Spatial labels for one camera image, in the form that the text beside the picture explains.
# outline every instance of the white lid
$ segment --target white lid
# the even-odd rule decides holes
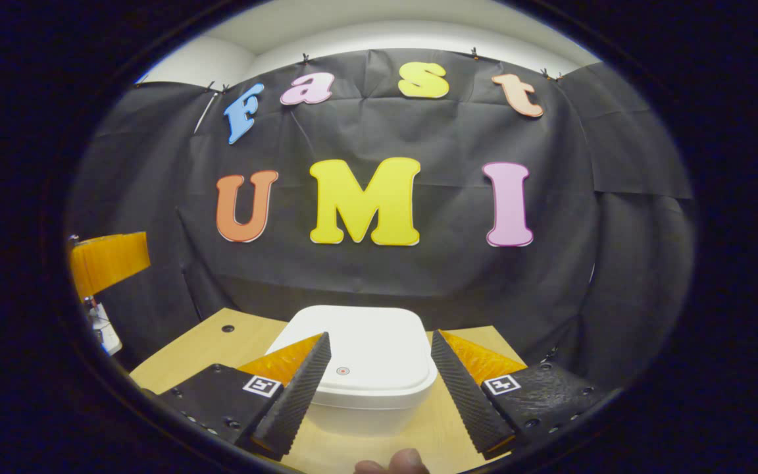
[[[313,403],[411,408],[437,377],[423,322],[408,309],[310,306],[294,315],[266,354],[324,331],[332,358]]]

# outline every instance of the black cloth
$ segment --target black cloth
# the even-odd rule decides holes
[[[450,91],[404,97],[399,67],[438,63]],[[282,105],[295,78],[335,76],[330,99]],[[495,75],[514,73],[544,109],[514,111]],[[253,84],[253,127],[228,144],[225,108]],[[309,240],[312,164],[343,159],[364,188],[383,159],[418,160],[412,247]],[[526,166],[534,241],[488,245],[493,188],[482,165]],[[274,170],[268,224],[250,243],[216,228],[216,181]],[[102,292],[129,353],[150,356],[224,306],[288,321],[312,304],[411,309],[427,330],[494,325],[528,362],[553,347],[592,380],[622,384],[673,327],[692,268],[692,198],[682,158],[638,93],[603,64],[560,81],[446,51],[356,51],[285,66],[213,93],[183,84],[130,90],[97,131],[73,193],[82,238],[144,230],[151,268]],[[370,226],[375,228],[376,218]]]

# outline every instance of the foam letter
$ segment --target foam letter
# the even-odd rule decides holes
[[[494,247],[523,247],[532,243],[534,234],[526,226],[526,199],[522,183],[528,169],[515,163],[488,163],[484,174],[493,181],[493,229],[487,234]]]
[[[534,92],[532,84],[526,84],[520,81],[516,74],[502,74],[493,76],[493,82],[502,84],[502,90],[505,91],[505,99],[515,111],[524,116],[539,117],[542,115],[542,107],[532,104],[528,99],[528,93]]]
[[[338,228],[336,211],[341,214],[350,238],[361,242],[373,215],[379,224],[370,239],[379,246],[414,246],[420,234],[413,226],[411,195],[420,164],[410,158],[382,161],[361,191],[349,166],[342,159],[320,161],[309,169],[318,180],[318,226],[309,234],[316,244],[339,244],[343,231]]]
[[[255,94],[261,93],[264,88],[264,85],[256,84],[224,110],[224,115],[230,121],[229,144],[234,144],[236,140],[241,138],[241,135],[244,135],[253,126],[253,119],[247,115],[253,114],[259,107],[259,100],[256,99]]]
[[[335,76],[329,72],[316,72],[294,79],[291,84],[296,87],[286,90],[280,96],[280,104],[295,105],[301,102],[319,104],[332,96],[329,88],[332,87],[334,80]]]
[[[236,222],[238,188],[244,183],[244,176],[233,174],[218,180],[216,183],[218,188],[216,225],[222,237],[231,242],[252,242],[262,234],[265,225],[268,224],[271,183],[279,176],[276,171],[259,171],[250,176],[250,182],[255,186],[255,191],[253,191],[253,212],[247,224]]]
[[[436,63],[405,63],[399,69],[403,81],[399,81],[399,90],[409,97],[430,97],[437,99],[449,92],[449,83],[442,76],[446,71]]]

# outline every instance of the letter i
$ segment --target letter i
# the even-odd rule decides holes
[[[494,247],[527,246],[534,234],[526,225],[526,199],[523,181],[528,169],[515,163],[488,163],[484,174],[493,181],[493,229],[487,234]]]

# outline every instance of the white container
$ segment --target white container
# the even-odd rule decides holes
[[[398,434],[437,377],[418,315],[400,308],[310,306],[294,315],[266,354],[324,331],[332,358],[306,416],[340,435]]]

